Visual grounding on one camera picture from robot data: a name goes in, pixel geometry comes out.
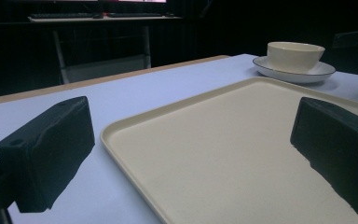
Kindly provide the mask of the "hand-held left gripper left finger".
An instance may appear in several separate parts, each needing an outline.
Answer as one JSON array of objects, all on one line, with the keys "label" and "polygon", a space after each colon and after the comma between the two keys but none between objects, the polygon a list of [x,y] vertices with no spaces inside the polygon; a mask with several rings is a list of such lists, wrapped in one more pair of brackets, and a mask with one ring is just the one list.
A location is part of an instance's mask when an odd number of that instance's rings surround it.
[{"label": "hand-held left gripper left finger", "polygon": [[0,204],[52,207],[95,145],[88,98],[50,107],[0,141]]}]

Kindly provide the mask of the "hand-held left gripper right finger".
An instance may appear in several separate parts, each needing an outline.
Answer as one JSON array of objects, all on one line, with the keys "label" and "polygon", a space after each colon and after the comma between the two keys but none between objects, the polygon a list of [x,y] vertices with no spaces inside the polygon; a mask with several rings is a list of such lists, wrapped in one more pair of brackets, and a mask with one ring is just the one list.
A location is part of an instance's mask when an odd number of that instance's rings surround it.
[{"label": "hand-held left gripper right finger", "polygon": [[291,144],[358,213],[358,115],[326,101],[299,101]]}]

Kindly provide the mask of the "white plate with dark rim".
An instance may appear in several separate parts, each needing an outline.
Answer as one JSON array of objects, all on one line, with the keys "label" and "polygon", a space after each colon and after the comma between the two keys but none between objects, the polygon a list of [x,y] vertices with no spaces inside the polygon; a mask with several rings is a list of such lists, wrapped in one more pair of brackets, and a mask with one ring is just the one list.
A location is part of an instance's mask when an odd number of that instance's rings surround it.
[{"label": "white plate with dark rim", "polygon": [[309,70],[309,72],[305,74],[274,70],[269,66],[266,56],[254,58],[253,64],[256,71],[265,77],[271,77],[296,84],[310,84],[325,81],[336,72],[336,68],[334,66],[322,62],[318,62],[311,70]]}]

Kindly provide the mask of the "cream ceramic bowl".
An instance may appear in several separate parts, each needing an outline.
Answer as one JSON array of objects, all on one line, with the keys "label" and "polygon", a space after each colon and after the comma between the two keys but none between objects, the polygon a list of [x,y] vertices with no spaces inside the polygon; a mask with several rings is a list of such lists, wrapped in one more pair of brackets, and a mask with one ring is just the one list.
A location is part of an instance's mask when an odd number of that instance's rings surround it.
[{"label": "cream ceramic bowl", "polygon": [[306,43],[269,42],[267,62],[275,70],[303,74],[320,61],[324,51],[324,47]]}]

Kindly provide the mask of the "dark chair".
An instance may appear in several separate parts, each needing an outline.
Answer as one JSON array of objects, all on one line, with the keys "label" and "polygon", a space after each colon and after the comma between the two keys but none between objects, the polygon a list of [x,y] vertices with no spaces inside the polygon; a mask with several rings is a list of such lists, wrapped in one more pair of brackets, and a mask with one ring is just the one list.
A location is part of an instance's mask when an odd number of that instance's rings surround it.
[{"label": "dark chair", "polygon": [[324,61],[340,72],[358,75],[358,31],[334,34]]}]

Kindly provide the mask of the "beige plastic tray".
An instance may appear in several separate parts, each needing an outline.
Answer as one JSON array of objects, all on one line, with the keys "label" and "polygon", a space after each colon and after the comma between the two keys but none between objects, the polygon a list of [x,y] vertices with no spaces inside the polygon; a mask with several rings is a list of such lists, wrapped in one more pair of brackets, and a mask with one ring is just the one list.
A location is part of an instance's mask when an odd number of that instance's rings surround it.
[{"label": "beige plastic tray", "polygon": [[358,224],[291,145],[299,101],[358,102],[254,77],[116,121],[106,150],[165,224]]}]

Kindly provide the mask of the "desk with metal legs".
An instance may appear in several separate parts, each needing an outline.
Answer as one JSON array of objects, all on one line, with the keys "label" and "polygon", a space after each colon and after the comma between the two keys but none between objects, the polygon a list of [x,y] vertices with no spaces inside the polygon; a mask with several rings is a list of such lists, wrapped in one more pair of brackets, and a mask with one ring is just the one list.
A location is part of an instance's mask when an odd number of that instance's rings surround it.
[{"label": "desk with metal legs", "polygon": [[152,66],[150,32],[178,17],[32,19],[51,29],[63,83],[147,69]]}]

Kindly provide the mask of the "black keyboard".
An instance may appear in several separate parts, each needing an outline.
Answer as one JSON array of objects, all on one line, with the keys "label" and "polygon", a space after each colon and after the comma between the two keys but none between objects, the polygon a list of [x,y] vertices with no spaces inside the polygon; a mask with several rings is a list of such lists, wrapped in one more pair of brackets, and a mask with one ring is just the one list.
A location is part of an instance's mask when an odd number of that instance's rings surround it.
[{"label": "black keyboard", "polygon": [[106,13],[109,18],[162,17],[159,13]]},{"label": "black keyboard", "polygon": [[30,14],[32,19],[83,19],[92,18],[92,13],[33,13]]}]

